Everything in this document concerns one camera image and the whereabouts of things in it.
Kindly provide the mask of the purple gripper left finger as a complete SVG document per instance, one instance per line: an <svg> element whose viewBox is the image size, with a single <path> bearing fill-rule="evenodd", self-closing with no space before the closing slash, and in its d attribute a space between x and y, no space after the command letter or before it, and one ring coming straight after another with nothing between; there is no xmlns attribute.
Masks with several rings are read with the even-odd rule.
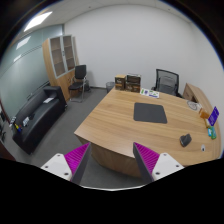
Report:
<svg viewBox="0 0 224 224"><path fill-rule="evenodd" d="M42 169L79 185L90 153L91 143L88 142L65 155L55 154Z"/></svg>

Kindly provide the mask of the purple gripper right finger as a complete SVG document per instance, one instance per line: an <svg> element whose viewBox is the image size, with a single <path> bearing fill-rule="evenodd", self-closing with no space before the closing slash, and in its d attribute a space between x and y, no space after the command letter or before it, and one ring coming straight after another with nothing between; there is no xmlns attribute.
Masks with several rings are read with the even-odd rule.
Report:
<svg viewBox="0 0 224 224"><path fill-rule="evenodd" d="M183 166L168 153L159 154L136 142L133 143L133 154L146 184L183 169Z"/></svg>

